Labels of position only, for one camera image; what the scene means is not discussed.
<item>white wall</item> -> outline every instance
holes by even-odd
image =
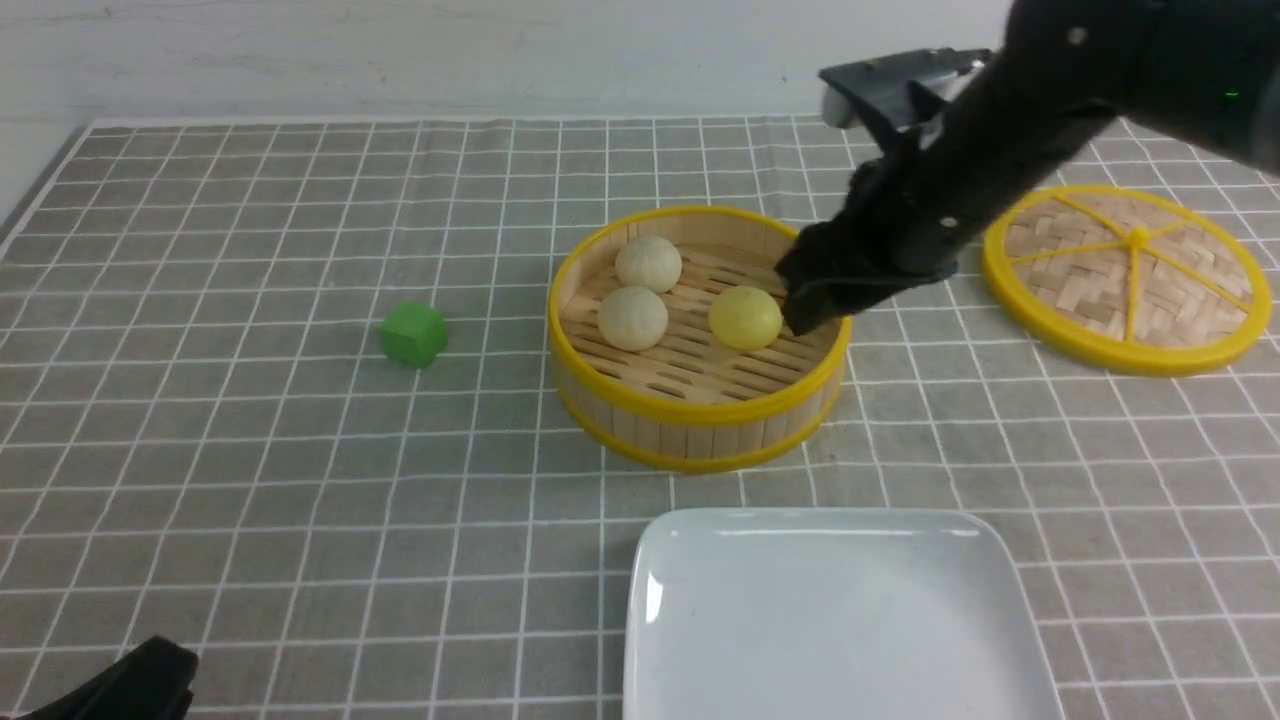
[[[1009,0],[3,0],[0,120],[817,111],[823,65]]]

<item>yellow rim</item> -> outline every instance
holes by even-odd
[[[1213,345],[1187,348],[1156,347],[1138,345],[1130,340],[1117,341],[1102,337],[1071,323],[1052,307],[1044,305],[1014,274],[1014,264],[1005,251],[1005,234],[1009,232],[1009,227],[1014,219],[1023,210],[1037,202],[1059,200],[1073,208],[1079,208],[1071,200],[1073,195],[1115,195],[1142,200],[1169,210],[1187,223],[1198,225],[1212,234],[1222,246],[1231,251],[1231,255],[1240,263],[1245,275],[1249,278],[1249,284],[1253,290],[1252,304],[1245,306],[1243,302],[1236,302],[1245,311],[1244,323],[1230,336]],[[1110,223],[1106,224],[1112,232],[1116,232],[1116,228]],[[1123,242],[1124,240],[1124,236],[1117,237],[1117,241]],[[1121,242],[1115,243],[1116,247],[1123,247]],[[1130,273],[1137,272],[1138,265],[1134,261],[1137,252],[1137,250],[1130,251]],[[1085,363],[1129,374],[1161,377],[1189,375],[1221,368],[1243,355],[1257,342],[1271,316],[1271,291],[1266,277],[1262,274],[1262,269],[1253,256],[1249,255],[1248,250],[1242,247],[1226,231],[1164,197],[1110,186],[1057,187],[1028,195],[987,231],[986,242],[983,243],[983,270],[996,301],[1032,334]],[[1194,272],[1190,273],[1190,277],[1198,278]],[[1129,286],[1130,307],[1135,305],[1135,292],[1137,282],[1133,282]],[[1126,327],[1126,338],[1132,334],[1132,311],[1129,313],[1129,318],[1130,323]]]
[[[777,220],[735,208],[691,205],[684,208],[663,208],[660,210],[650,210],[648,213],[622,218],[621,220],[602,228],[582,241],[582,243],[564,259],[559,269],[556,272],[556,279],[552,281],[550,295],[547,299],[547,316],[549,318],[550,325],[552,352],[556,354],[561,363],[563,363],[564,368],[568,369],[568,372],[572,373],[579,382],[586,386],[593,393],[607,400],[611,405],[662,423],[680,423],[689,425],[750,423],[762,418],[773,416],[780,410],[794,407],[795,405],[808,400],[810,393],[818,389],[818,387],[831,377],[836,368],[844,363],[845,347],[849,345],[849,338],[852,334],[852,322],[849,318],[841,320],[840,332],[836,334],[836,342],[832,345],[831,351],[822,359],[822,363],[809,372],[809,374],[778,392],[764,397],[756,397],[754,400],[744,400],[742,402],[735,402],[732,405],[692,405],[689,402],[678,402],[675,400],[663,400],[643,395],[598,373],[594,368],[588,365],[577,351],[575,351],[568,343],[568,337],[564,334],[564,329],[561,328],[559,307],[557,307],[556,304],[556,299],[559,297],[559,288],[564,283],[566,268],[572,266],[579,258],[586,252],[588,247],[599,242],[614,231],[630,225],[631,223],[664,218],[668,215],[690,214],[732,215],[765,224],[791,238],[795,238],[796,236],[794,229]]]
[[[832,393],[827,402],[822,406],[818,415],[809,420],[803,428],[800,428],[796,434],[788,437],[787,439],[771,445],[769,447],[762,447],[760,450],[754,450],[751,452],[745,452],[742,455],[735,455],[732,457],[714,457],[714,459],[701,459],[701,457],[672,457],[668,455],[659,455],[657,452],[649,452],[648,450],[641,450],[634,445],[620,441],[612,434],[604,432],[603,428],[589,420],[585,415],[573,407],[573,404],[564,397],[563,392],[557,391],[559,395],[561,404],[564,406],[564,411],[568,413],[570,418],[573,418],[586,434],[595,438],[596,442],[608,447],[609,450],[617,452],[618,455],[626,455],[627,457],[649,465],[650,468],[657,468],[659,470],[671,470],[673,473],[684,473],[687,475],[705,475],[708,473],[727,473],[730,470],[740,470],[742,468],[750,468],[753,465],[759,465],[760,462],[768,462],[780,455],[785,455],[800,446],[818,425],[827,419],[831,414],[831,409],[836,405],[836,398],[840,393]]]

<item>grid pattern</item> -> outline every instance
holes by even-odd
[[[0,263],[0,710],[160,633],[200,719],[620,717],[650,519],[888,505],[997,528],[1071,720],[1276,720],[1280,323],[1221,373],[1112,377],[970,249],[855,322],[831,421],[768,465],[655,474],[567,418],[541,304],[585,234],[800,225],[874,155],[790,117],[91,128]],[[1056,182],[1174,199],[1277,284],[1274,179],[1116,126]],[[406,299],[451,319],[422,373],[371,342]]]

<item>black object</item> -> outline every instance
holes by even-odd
[[[932,88],[970,72],[950,102]],[[776,268],[801,334],[954,274],[1119,117],[1280,173],[1280,0],[1015,0],[997,54],[918,50],[819,77],[882,156]]]
[[[70,694],[17,720],[182,720],[196,653],[150,638]]]

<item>yellow spoke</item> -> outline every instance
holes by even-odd
[[[1160,228],[1158,231],[1151,233],[1151,236],[1147,240],[1156,240],[1157,237],[1160,237],[1160,236],[1162,236],[1165,233],[1174,232],[1175,229],[1178,229],[1178,228],[1180,228],[1183,225],[1189,225],[1189,224],[1190,224],[1190,220],[1178,220],[1176,223],[1170,223],[1170,224]]]
[[[1129,311],[1124,318],[1124,341],[1133,342],[1133,320],[1138,316],[1138,246],[1129,247]]]
[[[1071,200],[1066,195],[1053,195],[1053,200],[1057,200],[1059,202],[1061,202],[1062,205],[1066,205],[1068,208],[1071,208],[1073,210],[1079,210],[1080,213],[1084,213],[1085,215],[1088,215],[1088,217],[1093,218],[1094,220],[1102,223],[1102,227],[1105,227],[1108,231],[1111,231],[1111,234],[1114,234],[1116,237],[1125,237],[1125,236],[1129,234],[1129,233],[1124,232],[1124,228],[1121,228],[1120,225],[1112,223],[1111,218],[1107,218],[1106,215],[1103,215],[1102,213],[1098,213],[1097,210],[1094,210],[1093,208],[1089,208],[1088,205],[1082,205],[1080,202],[1076,202],[1075,200]]]
[[[1075,255],[1076,252],[1093,252],[1102,250],[1116,250],[1124,247],[1124,242],[1096,242],[1093,245],[1080,245],[1078,247],[1059,247],[1057,250],[1046,250],[1044,252],[1036,252],[1033,255],[1023,255],[1020,258],[1010,258],[1010,265],[1021,265],[1023,263],[1033,263],[1041,258],[1057,258],[1059,255]]]
[[[1165,255],[1164,252],[1161,252],[1161,251],[1158,251],[1158,250],[1156,250],[1153,247],[1147,247],[1144,250],[1144,252],[1149,254],[1156,260],[1160,260],[1162,263],[1169,263],[1170,265],[1174,266],[1174,269],[1181,272],[1184,275],[1187,275],[1187,277],[1192,278],[1193,281],[1203,284],[1204,287],[1212,290],[1222,300],[1226,300],[1231,305],[1235,305],[1236,307],[1239,307],[1240,310],[1243,310],[1245,314],[1249,313],[1249,306],[1245,305],[1244,301],[1242,301],[1239,297],[1231,295],[1230,292],[1226,292],[1217,283],[1215,283],[1213,281],[1211,281],[1211,279],[1206,278],[1204,275],[1197,273],[1192,268],[1188,268],[1187,265],[1183,265],[1178,260],[1174,260],[1169,255]]]

